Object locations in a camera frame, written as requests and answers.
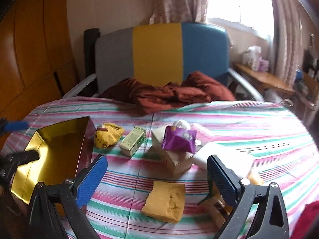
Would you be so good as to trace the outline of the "dark red blanket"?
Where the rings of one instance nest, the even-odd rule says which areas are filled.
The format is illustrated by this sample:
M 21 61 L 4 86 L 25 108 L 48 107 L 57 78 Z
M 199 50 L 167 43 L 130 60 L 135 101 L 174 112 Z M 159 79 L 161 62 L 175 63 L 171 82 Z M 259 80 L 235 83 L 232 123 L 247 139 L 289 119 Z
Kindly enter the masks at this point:
M 191 104 L 236 100 L 226 86 L 200 71 L 189 74 L 181 84 L 167 83 L 163 87 L 126 78 L 107 88 L 99 97 L 134 104 L 141 116 Z

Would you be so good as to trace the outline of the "pink plastic bottle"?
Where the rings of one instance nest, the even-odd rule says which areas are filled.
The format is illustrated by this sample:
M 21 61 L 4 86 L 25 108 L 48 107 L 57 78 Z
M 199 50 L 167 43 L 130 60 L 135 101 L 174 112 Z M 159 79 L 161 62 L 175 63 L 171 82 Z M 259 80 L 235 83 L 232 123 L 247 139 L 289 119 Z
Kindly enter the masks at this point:
M 201 142 L 211 142 L 214 140 L 213 133 L 198 123 L 192 123 L 191 130 L 196 131 L 196 139 Z

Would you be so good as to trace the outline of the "small white plastic wad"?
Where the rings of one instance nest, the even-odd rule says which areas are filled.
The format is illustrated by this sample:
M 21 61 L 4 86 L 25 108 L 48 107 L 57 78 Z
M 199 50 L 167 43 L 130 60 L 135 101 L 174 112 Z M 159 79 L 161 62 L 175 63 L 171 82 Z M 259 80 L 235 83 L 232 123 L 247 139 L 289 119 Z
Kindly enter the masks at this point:
M 186 129 L 186 130 L 190 130 L 191 129 L 191 125 L 183 119 L 179 119 L 176 120 L 173 124 L 173 127 L 177 127 L 177 128 L 182 128 L 182 129 Z

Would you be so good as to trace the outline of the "red garment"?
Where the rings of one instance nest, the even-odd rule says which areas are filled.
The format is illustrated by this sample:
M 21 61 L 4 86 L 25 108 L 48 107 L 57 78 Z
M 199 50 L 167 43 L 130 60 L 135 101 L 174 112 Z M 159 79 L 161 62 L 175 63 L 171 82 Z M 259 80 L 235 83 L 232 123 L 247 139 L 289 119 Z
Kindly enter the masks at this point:
M 318 238 L 318 201 L 305 206 L 290 238 Z

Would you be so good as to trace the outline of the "small green white carton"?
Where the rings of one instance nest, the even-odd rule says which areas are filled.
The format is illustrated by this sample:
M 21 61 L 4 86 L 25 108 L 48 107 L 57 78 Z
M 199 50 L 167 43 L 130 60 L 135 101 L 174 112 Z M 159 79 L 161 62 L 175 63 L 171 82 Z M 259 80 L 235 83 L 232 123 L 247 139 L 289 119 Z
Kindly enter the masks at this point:
M 128 157 L 132 157 L 145 139 L 146 129 L 135 126 L 120 143 L 121 152 Z

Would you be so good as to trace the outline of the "pink patterned curtain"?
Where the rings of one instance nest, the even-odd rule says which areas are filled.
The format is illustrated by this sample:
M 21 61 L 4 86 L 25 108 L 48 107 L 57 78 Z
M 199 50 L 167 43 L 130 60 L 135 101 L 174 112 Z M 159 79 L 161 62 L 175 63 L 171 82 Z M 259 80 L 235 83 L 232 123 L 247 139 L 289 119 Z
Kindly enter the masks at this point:
M 154 0 L 150 24 L 204 23 L 208 0 Z

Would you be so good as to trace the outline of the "white cardboard box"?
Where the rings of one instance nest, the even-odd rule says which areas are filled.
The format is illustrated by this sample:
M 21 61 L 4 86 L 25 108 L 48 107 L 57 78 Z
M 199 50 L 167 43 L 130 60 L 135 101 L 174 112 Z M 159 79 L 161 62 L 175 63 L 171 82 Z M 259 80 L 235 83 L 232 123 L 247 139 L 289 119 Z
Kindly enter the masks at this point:
M 161 162 L 172 176 L 179 175 L 193 164 L 193 154 L 189 152 L 173 152 L 162 148 L 166 126 L 151 130 L 152 147 L 159 155 Z

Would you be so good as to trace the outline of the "yellow sponge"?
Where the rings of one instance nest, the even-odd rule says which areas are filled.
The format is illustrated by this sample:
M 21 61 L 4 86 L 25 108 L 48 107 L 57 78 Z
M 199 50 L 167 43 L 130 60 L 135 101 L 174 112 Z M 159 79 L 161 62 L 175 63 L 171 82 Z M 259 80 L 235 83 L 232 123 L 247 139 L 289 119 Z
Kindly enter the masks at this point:
M 141 212 L 156 220 L 179 223 L 185 206 L 185 184 L 154 181 Z

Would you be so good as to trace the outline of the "wooden bedside table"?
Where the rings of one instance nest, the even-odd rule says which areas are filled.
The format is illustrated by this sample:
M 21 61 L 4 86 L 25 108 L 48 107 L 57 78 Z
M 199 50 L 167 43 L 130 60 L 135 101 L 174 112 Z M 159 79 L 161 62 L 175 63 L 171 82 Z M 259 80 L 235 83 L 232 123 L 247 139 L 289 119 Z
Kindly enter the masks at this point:
M 247 76 L 252 78 L 259 86 L 262 91 L 267 89 L 273 89 L 284 94 L 292 95 L 295 93 L 294 89 L 287 85 L 284 81 L 275 77 L 273 74 L 268 72 L 257 72 L 253 71 L 249 66 L 240 63 L 233 63 L 233 66 L 239 72 L 245 73 Z

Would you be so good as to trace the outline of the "striped bed sheet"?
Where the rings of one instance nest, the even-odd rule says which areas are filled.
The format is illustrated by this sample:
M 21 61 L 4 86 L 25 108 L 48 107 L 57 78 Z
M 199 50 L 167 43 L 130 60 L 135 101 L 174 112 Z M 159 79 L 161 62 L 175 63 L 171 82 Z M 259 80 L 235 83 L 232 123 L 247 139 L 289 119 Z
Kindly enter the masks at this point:
M 303 123 L 290 110 L 272 103 L 218 101 L 139 117 L 134 105 L 107 99 L 74 97 L 56 100 L 31 111 L 29 129 L 12 133 L 2 153 L 25 149 L 37 129 L 89 116 L 94 125 L 115 123 L 130 131 L 140 126 L 151 132 L 178 119 L 211 131 L 213 140 L 254 156 L 254 169 L 265 183 L 280 186 L 290 229 L 306 205 L 318 200 L 318 149 Z M 207 174 L 192 166 L 173 177 L 151 146 L 142 144 L 133 157 L 118 146 L 103 151 L 108 170 L 87 208 L 87 217 L 101 238 L 212 238 L 213 223 L 198 203 L 208 194 Z M 142 214 L 155 180 L 185 185 L 185 208 L 177 224 Z

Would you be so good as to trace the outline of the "grey yellow blue headboard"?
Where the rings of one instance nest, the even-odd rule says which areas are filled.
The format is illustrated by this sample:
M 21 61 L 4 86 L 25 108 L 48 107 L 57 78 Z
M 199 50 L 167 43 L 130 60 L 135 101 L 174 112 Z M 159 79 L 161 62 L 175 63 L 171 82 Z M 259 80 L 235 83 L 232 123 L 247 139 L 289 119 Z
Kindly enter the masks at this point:
M 98 38 L 95 63 L 99 92 L 125 78 L 154 86 L 180 84 L 195 71 L 225 85 L 228 34 L 221 27 L 200 23 L 130 27 Z

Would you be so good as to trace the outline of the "purple wrapper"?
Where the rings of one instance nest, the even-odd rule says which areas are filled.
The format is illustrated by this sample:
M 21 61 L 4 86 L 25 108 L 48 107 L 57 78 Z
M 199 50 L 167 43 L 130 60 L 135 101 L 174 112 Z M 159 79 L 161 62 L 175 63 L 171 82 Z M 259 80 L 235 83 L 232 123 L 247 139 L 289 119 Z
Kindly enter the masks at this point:
M 174 152 L 196 152 L 197 132 L 191 129 L 184 129 L 175 126 L 165 128 L 162 148 Z

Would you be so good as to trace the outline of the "white foam block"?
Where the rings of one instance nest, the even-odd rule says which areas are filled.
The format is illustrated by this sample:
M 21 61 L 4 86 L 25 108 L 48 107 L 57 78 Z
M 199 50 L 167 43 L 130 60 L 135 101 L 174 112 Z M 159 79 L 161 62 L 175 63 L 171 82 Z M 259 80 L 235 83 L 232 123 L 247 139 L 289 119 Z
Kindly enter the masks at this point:
M 216 155 L 227 168 L 231 169 L 240 179 L 246 178 L 254 163 L 254 157 L 246 152 L 240 152 L 230 147 L 208 142 L 192 157 L 192 162 L 203 170 L 208 170 L 207 160 Z

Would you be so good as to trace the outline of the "gold lined red box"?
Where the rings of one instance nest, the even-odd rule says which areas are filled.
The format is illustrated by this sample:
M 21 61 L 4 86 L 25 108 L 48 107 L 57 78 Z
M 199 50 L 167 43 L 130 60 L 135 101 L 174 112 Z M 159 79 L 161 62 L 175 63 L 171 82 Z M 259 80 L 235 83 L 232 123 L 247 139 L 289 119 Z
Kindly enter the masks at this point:
M 89 116 L 71 119 L 35 131 L 26 150 L 38 152 L 39 160 L 19 166 L 11 193 L 29 204 L 38 182 L 61 184 L 91 163 L 95 126 Z

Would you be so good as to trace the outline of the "yellow snack bag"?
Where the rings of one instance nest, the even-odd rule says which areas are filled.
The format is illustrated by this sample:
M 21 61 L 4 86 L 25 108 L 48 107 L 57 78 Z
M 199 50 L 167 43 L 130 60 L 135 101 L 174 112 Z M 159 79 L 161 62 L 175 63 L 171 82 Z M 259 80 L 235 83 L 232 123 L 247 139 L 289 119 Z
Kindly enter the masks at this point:
M 115 123 L 103 123 L 96 128 L 94 143 L 98 149 L 106 149 L 119 142 L 124 133 L 124 128 Z

